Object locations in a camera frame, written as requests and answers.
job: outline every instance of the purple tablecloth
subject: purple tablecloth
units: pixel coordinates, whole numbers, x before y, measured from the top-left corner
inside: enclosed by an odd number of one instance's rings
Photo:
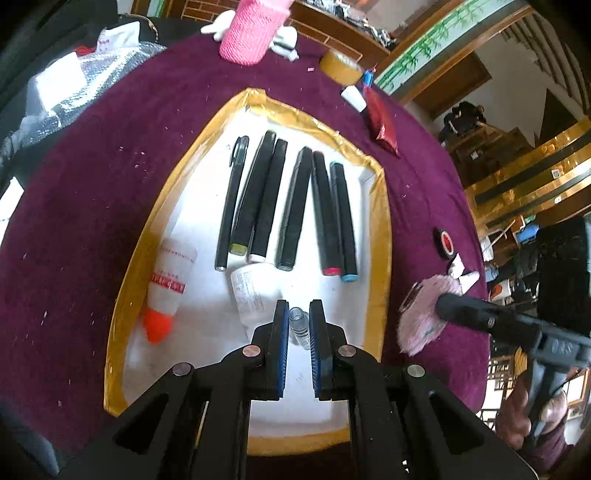
[[[268,53],[254,67],[223,61],[195,36],[122,79],[68,130],[24,193],[0,249],[0,393],[58,447],[77,449],[110,420],[102,408],[111,314],[142,227],[166,178],[215,112],[246,87],[313,115],[384,167],[392,216],[392,287],[383,361],[397,348],[397,308],[415,281],[444,274],[433,228],[447,229],[486,293],[478,239],[447,153],[386,99],[402,159],[373,143],[341,88],[317,67]],[[308,67],[315,71],[308,72]],[[413,361],[470,408],[483,401],[488,337],[448,325]]]

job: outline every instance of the pink container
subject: pink container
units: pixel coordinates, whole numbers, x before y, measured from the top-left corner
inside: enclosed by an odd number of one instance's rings
[[[240,65],[259,63],[277,29],[290,16],[293,0],[242,0],[220,46],[223,59]]]

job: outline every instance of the pink yarn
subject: pink yarn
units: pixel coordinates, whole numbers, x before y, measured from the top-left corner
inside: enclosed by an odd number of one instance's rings
[[[236,15],[225,33],[220,55],[240,65],[259,63],[269,49],[277,29],[290,15],[293,0],[268,2],[242,0]]]
[[[434,275],[423,280],[422,288],[413,303],[400,316],[398,346],[409,356],[419,353],[435,340],[447,325],[435,313],[435,304],[443,293],[462,294],[459,280],[448,275]]]

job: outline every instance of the glue bottle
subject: glue bottle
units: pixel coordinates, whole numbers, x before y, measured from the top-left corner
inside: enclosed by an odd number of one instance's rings
[[[162,241],[144,314],[144,328],[151,343],[160,342],[170,333],[196,258],[197,250],[191,244],[174,238]]]

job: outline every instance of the human hand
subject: human hand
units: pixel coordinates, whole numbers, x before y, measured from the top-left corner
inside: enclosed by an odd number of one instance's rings
[[[531,422],[525,414],[528,401],[528,388],[525,377],[520,375],[515,381],[513,392],[501,405],[496,417],[496,434],[510,447],[519,450],[523,447],[525,437],[530,434]],[[568,402],[564,391],[552,398],[542,410],[540,420],[546,422],[542,434],[554,430],[568,410]]]

